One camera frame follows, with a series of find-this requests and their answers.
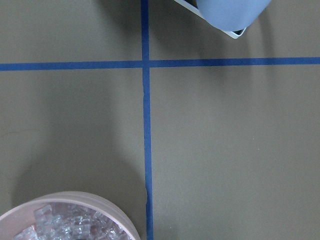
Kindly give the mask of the blue plastic cup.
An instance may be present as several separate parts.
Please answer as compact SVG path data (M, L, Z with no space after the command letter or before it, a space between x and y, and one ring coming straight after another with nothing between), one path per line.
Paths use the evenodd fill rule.
M196 5L204 19L223 31L239 31L250 26L269 0L197 0Z

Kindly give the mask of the pink bowl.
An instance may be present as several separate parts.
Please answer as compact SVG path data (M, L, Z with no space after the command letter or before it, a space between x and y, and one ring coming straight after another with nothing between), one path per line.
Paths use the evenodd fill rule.
M0 238L10 240L26 227L36 222L34 211L50 203L67 203L98 211L128 234L132 240L140 236L130 218L114 203L98 195L81 191L63 191L47 194L23 203L0 216Z

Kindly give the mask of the clear ice cubes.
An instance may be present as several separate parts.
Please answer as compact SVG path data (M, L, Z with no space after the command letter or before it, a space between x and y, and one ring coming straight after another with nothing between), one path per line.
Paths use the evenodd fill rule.
M35 223L14 240L129 240L117 223L99 211L69 203L51 203L33 211Z

